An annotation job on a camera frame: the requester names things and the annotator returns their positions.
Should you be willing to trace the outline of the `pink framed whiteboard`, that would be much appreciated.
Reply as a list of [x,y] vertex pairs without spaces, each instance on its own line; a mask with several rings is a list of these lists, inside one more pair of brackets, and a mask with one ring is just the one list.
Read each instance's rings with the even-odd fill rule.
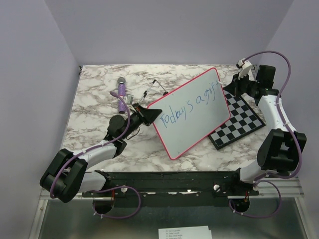
[[161,109],[155,130],[171,160],[176,160],[226,123],[230,109],[218,71],[212,67],[148,105]]

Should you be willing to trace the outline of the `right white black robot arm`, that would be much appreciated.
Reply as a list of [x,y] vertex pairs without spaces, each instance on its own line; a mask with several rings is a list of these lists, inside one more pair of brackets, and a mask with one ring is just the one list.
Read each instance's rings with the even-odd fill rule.
[[266,120],[269,130],[267,137],[260,146],[257,159],[239,170],[239,177],[229,183],[230,191],[241,195],[247,190],[247,183],[256,183],[265,177],[289,179],[295,177],[302,165],[302,152],[307,137],[298,132],[289,122],[283,109],[280,92],[273,89],[272,83],[266,79],[252,81],[249,71],[252,64],[241,60],[235,74],[224,90],[234,96],[247,94],[255,100]]

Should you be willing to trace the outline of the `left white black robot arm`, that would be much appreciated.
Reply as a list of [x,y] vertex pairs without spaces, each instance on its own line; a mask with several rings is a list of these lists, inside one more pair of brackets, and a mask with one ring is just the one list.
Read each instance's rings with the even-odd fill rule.
[[125,138],[140,125],[151,125],[162,114],[161,109],[147,109],[138,103],[133,108],[134,112],[126,119],[121,115],[111,117],[101,142],[77,152],[65,148],[57,152],[39,182],[51,198],[67,203],[79,192],[94,191],[100,197],[110,193],[111,185],[103,174],[89,169],[119,156],[127,146]]

